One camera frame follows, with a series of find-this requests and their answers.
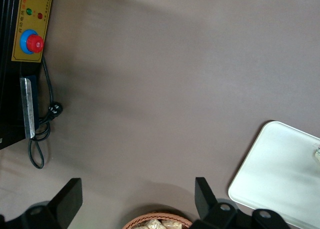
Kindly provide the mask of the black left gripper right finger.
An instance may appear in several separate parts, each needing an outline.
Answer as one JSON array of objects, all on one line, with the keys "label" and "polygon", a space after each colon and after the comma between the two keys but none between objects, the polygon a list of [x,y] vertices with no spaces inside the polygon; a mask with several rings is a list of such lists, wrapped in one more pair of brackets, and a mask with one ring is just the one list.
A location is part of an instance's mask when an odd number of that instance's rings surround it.
[{"label": "black left gripper right finger", "polygon": [[195,178],[195,206],[199,215],[193,229],[231,229],[237,210],[230,203],[219,202],[204,177]]}]

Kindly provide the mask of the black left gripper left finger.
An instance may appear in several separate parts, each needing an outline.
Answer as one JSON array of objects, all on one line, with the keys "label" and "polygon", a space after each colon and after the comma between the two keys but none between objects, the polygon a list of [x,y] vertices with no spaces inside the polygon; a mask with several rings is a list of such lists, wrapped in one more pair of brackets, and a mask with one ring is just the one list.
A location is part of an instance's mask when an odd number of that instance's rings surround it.
[{"label": "black left gripper left finger", "polygon": [[67,229],[83,204],[82,179],[72,178],[49,202],[22,215],[24,229]]}]

